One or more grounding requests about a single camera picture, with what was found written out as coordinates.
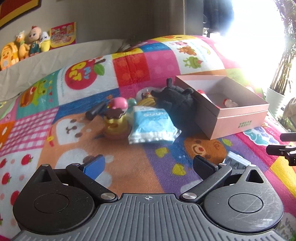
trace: yellow heart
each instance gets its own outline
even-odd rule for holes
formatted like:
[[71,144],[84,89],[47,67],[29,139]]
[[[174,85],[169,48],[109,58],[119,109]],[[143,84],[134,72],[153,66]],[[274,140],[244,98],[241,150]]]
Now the yellow heart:
[[184,176],[186,175],[186,171],[184,170],[184,166],[182,164],[175,164],[172,173],[177,176]]
[[159,157],[159,158],[163,158],[165,156],[165,154],[169,153],[168,149],[166,147],[161,147],[155,150],[155,154]]

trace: banana plush toy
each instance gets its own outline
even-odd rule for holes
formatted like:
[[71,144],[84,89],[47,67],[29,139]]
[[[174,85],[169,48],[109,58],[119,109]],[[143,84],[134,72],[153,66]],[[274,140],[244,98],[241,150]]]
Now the banana plush toy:
[[40,36],[40,44],[39,47],[41,52],[46,52],[50,49],[50,37],[47,32],[42,32]]

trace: green leaf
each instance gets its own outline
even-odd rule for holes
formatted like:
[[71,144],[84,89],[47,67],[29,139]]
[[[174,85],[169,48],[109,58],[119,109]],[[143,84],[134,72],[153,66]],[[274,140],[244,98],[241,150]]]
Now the green leaf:
[[222,141],[225,145],[232,146],[232,142],[230,140],[222,138]]
[[97,74],[97,75],[104,75],[105,74],[105,68],[103,65],[101,64],[95,64],[94,65],[94,72]]

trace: gray ribbed plate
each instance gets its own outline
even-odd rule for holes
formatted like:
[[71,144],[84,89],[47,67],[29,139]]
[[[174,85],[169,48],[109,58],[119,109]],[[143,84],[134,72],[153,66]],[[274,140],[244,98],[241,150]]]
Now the gray ribbed plate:
[[212,224],[196,204],[174,194],[123,194],[103,204],[82,227],[60,235],[20,232],[15,241],[284,241],[274,230],[258,235],[227,232]]

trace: red square patch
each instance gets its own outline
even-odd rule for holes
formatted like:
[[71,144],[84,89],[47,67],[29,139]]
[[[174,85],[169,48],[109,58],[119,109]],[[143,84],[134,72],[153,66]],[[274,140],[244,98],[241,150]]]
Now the red square patch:
[[113,64],[119,87],[137,84],[150,79],[144,53],[113,59]]

